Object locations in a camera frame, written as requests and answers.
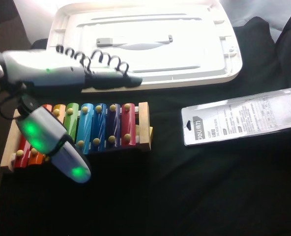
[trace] white backdrop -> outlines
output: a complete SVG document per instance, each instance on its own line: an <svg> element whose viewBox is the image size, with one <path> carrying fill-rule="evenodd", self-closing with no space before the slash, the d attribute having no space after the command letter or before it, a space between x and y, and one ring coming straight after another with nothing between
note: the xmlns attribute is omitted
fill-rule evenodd
<svg viewBox="0 0 291 236"><path fill-rule="evenodd" d="M14 0L30 43L48 38L56 11L73 2L90 0ZM291 0L220 0L233 26L259 16L269 22L276 41L291 16Z"/></svg>

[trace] wooden frame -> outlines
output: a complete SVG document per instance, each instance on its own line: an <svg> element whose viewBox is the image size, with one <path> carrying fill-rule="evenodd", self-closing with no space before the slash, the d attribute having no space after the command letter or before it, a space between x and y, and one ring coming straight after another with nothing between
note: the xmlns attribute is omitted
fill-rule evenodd
<svg viewBox="0 0 291 236"><path fill-rule="evenodd" d="M139 107L136 108L136 111L138 112L136 115L138 114L139 117L139 125L136 125L136 136L139 136L139 142L136 144L136 147L142 151L150 151L151 142L153 139L153 128L150 127L148 103L139 103ZM17 117L19 115L19 112L15 110L13 117ZM13 120L0 162L0 167L5 173L12 173L14 171L13 161L18 150L20 136L21 132L16 124L16 121Z"/></svg>

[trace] black tablecloth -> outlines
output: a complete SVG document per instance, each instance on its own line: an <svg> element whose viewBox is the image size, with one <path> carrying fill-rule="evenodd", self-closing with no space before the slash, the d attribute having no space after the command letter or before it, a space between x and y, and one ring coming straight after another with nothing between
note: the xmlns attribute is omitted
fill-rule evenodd
<svg viewBox="0 0 291 236"><path fill-rule="evenodd" d="M254 18L234 30L243 69L231 82L44 99L148 101L152 151L91 156L93 176L84 185L51 166L4 175L0 236L291 235L291 134L195 147L183 143L181 108L291 85L281 69L287 56L278 59L284 52L276 49L265 21Z"/></svg>

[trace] xylophone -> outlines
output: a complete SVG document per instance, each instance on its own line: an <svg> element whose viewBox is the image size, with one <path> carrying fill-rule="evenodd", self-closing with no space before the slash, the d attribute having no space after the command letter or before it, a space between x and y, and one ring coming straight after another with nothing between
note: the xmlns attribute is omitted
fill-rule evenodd
<svg viewBox="0 0 291 236"><path fill-rule="evenodd" d="M151 150L153 128L150 127L147 102L135 106L112 104L70 103L67 106L43 105L64 125L75 145L84 155L123 148ZM6 172L50 160L33 148L12 121L0 167Z"/></svg>

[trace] colorful xylophone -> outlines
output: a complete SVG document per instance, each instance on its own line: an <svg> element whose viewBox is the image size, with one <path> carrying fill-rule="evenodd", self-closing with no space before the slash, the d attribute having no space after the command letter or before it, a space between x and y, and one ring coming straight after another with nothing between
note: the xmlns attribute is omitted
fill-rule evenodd
<svg viewBox="0 0 291 236"><path fill-rule="evenodd" d="M147 102L122 106L112 104L70 103L67 106L43 105L65 126L67 133L84 155L123 148L151 150L153 129L150 127ZM41 165L49 157L39 153L21 135L12 121L0 167L13 172L17 168Z"/></svg>

